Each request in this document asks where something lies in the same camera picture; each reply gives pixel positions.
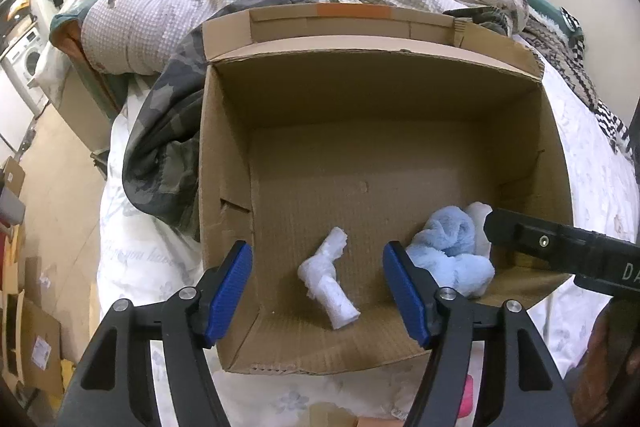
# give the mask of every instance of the white floral bed sheet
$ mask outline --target white floral bed sheet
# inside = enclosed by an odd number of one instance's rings
[[[634,241],[639,195],[631,163],[613,153],[593,114],[547,62],[543,84],[564,148],[575,226]],[[146,86],[130,86],[127,103],[111,133],[108,181],[100,207],[97,284],[102,313],[118,298],[129,298],[135,305],[166,299],[202,274],[200,245],[136,210],[122,188],[124,150],[146,93]],[[562,375],[584,354],[594,320],[608,300],[568,280],[530,309]],[[354,415],[401,417],[408,412],[427,362],[427,357],[420,357],[325,377],[261,376],[226,373],[215,349],[206,355],[233,427],[307,427],[308,407],[320,402],[333,403]],[[152,344],[152,361],[162,424],[175,426],[161,343]],[[474,403],[481,367],[482,343],[474,343],[469,367],[474,378]],[[472,418],[460,419],[457,425],[470,426]]]

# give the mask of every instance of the blanket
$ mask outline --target blanket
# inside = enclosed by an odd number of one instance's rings
[[[319,0],[237,0],[227,4],[214,17],[222,16],[241,9],[274,4],[290,4],[295,2],[318,2]],[[344,0],[320,0],[322,2],[342,2]],[[464,12],[465,16],[479,14],[479,23],[510,36],[514,31],[523,29],[526,22],[527,5],[525,0],[361,0],[378,2],[392,6],[413,7],[434,12],[467,9],[467,6],[478,7],[475,11]],[[125,71],[134,69],[138,73],[159,68],[163,62],[162,55],[166,51],[158,48],[158,33],[151,31],[143,35],[142,29],[135,28],[131,18],[120,21],[116,17],[118,10],[130,13],[129,1],[114,1],[114,9],[100,8],[98,3],[91,11],[96,17],[104,18],[113,24],[107,32],[104,26],[95,26],[90,37],[88,19],[83,26],[83,43],[87,39],[105,39],[101,51],[99,66],[109,71]],[[149,1],[155,6],[156,1]],[[149,18],[149,23],[156,20],[158,13],[145,11],[138,15],[140,20]],[[113,49],[116,34],[121,35],[119,44]],[[84,45],[87,56],[91,56],[89,46]],[[152,91],[140,110],[133,127],[129,144],[124,155],[123,186],[131,203],[147,214],[159,217],[162,221],[176,227],[183,233],[198,237],[199,216],[197,205],[198,190],[198,150],[200,138],[200,114],[202,110],[202,93],[206,74],[206,60],[202,45],[202,26],[187,32],[175,51],[170,54],[167,64]]]

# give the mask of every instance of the white lettering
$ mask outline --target white lettering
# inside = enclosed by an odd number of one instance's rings
[[[631,279],[631,275],[634,272],[634,266],[631,263],[626,263],[625,273],[622,276],[622,280],[626,281]]]

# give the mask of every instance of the floor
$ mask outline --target floor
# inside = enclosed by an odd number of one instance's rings
[[[78,362],[89,342],[90,288],[100,256],[104,179],[88,149],[49,105],[20,165],[26,206],[25,293],[62,325],[62,357]]]

